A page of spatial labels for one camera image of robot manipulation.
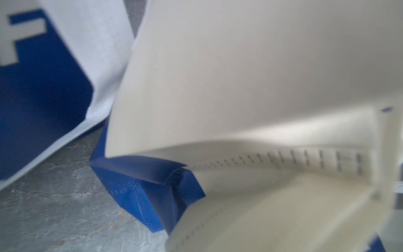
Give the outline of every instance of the marble surface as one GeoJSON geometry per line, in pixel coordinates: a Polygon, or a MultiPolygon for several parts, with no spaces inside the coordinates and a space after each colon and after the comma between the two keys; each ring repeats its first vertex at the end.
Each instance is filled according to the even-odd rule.
{"type": "Polygon", "coordinates": [[[151,233],[119,207],[90,168],[99,135],[71,143],[0,191],[0,251],[164,251],[167,234],[151,233]]]}

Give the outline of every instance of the blue panel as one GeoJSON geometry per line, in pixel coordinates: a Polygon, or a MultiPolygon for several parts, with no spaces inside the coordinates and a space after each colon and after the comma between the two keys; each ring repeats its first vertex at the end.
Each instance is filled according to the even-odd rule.
{"type": "Polygon", "coordinates": [[[166,232],[170,234],[186,208],[205,196],[195,176],[182,168],[185,165],[164,159],[144,156],[105,158],[107,130],[108,123],[91,157],[94,171],[99,173],[100,168],[108,170],[109,173],[104,173],[101,181],[121,207],[133,214],[151,231],[157,230],[156,227],[162,223],[166,232]],[[137,188],[141,188],[145,194],[133,195],[132,202],[123,205],[121,194],[127,197],[127,192],[124,189],[111,192],[109,185],[119,185],[119,188],[127,189],[125,186],[127,181],[137,183],[137,188]],[[144,202],[144,209],[147,207],[148,212],[139,209],[139,205],[135,204],[139,200],[144,202]],[[144,213],[148,217],[157,215],[160,221],[157,222],[152,218],[142,219],[144,213]]]}
{"type": "Polygon", "coordinates": [[[7,179],[85,119],[92,87],[43,11],[47,32],[15,42],[19,62],[0,67],[0,179],[7,179]]]}
{"type": "Polygon", "coordinates": [[[368,252],[385,252],[385,248],[378,236],[372,241],[370,248],[368,252]]]}
{"type": "Polygon", "coordinates": [[[92,169],[119,206],[141,221],[151,232],[164,229],[139,185],[139,180],[97,167],[92,169]]]}

